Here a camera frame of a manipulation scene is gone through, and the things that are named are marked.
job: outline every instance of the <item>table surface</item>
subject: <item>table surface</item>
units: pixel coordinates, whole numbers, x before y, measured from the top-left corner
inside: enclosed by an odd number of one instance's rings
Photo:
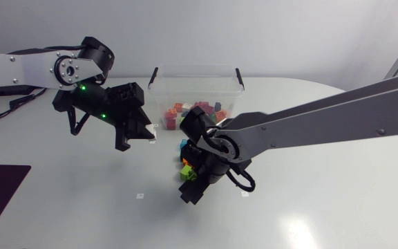
[[[158,122],[137,82],[143,109]],[[342,92],[285,78],[246,78],[234,114],[273,113]],[[228,178],[197,205],[180,199],[181,131],[114,149],[114,128],[89,118],[69,133],[49,90],[0,120],[0,164],[32,165],[0,216],[6,248],[398,248],[398,136],[266,151],[242,196]],[[8,100],[0,97],[0,111]]]

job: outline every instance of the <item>container handle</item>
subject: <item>container handle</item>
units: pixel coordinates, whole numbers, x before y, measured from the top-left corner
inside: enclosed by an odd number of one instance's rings
[[[155,81],[156,75],[158,74],[158,70],[159,70],[159,68],[155,67],[155,70],[153,71],[153,74],[151,75],[148,89],[150,89],[150,85]],[[239,84],[242,85],[242,88],[245,91],[245,85],[243,84],[242,76],[240,75],[239,68],[236,68],[236,77],[238,78]]]
[[[150,89],[150,85],[155,81],[156,75],[158,74],[158,67],[155,67],[155,70],[153,71],[153,74],[151,76],[150,82],[149,82],[149,86],[148,88]]]
[[[237,76],[237,78],[238,78],[239,84],[242,85],[242,88],[243,88],[243,90],[245,91],[245,85],[243,84],[242,76],[240,76],[239,68],[236,68],[236,76]]]

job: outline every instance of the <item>clear plastic container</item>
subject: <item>clear plastic container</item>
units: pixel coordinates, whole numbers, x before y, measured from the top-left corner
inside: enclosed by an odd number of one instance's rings
[[[195,106],[216,123],[229,118],[243,91],[239,70],[230,65],[163,64],[155,68],[149,83],[165,129],[179,129]]]

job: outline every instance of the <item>black wire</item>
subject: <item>black wire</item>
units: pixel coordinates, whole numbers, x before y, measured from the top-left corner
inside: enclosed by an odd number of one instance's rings
[[[44,49],[53,49],[53,50],[81,50],[85,48],[86,45],[79,45],[79,46],[50,46]]]
[[[249,184],[251,185],[250,187],[243,185],[242,183],[239,183],[236,178],[234,178],[233,174],[228,170],[227,171],[227,176],[228,178],[234,183],[236,184],[237,187],[239,187],[242,190],[245,190],[246,192],[253,192],[254,188],[256,188],[256,182],[254,181],[254,179],[252,178],[252,176],[250,176],[248,174],[248,172],[246,172],[245,170],[242,171],[242,173],[240,173],[241,176],[243,176],[243,178],[247,179],[249,181]]]
[[[224,151],[224,147],[223,146],[219,146],[216,143],[214,143],[213,141],[211,141],[210,137],[208,136],[207,133],[207,129],[205,129],[205,122],[203,120],[202,116],[198,116],[199,117],[199,124],[200,124],[200,132],[202,134],[202,137],[204,138],[205,142],[213,149],[217,149],[218,151]]]
[[[217,126],[217,125],[211,125],[211,126],[208,126],[208,127],[207,127],[207,129],[210,129],[210,128],[222,129],[222,127],[219,127],[219,126]]]
[[[29,103],[30,101],[34,100],[36,97],[43,95],[46,92],[47,89],[42,89],[42,91],[38,92],[37,94],[33,95],[33,98],[19,104],[16,108],[13,109],[9,109],[7,111],[4,111],[2,113],[0,113],[0,119],[6,117],[8,114],[12,113],[13,111],[15,111],[16,109],[18,109],[19,107],[22,107],[23,105]]]

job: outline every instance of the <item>blue block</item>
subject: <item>blue block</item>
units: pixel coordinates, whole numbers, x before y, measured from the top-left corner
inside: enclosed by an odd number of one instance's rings
[[[180,148],[182,149],[186,144],[187,144],[187,139],[182,139],[182,142],[180,142]]]
[[[215,104],[214,104],[214,111],[215,112],[218,112],[218,111],[220,111],[222,109],[222,105],[220,104],[220,102],[216,102]]]

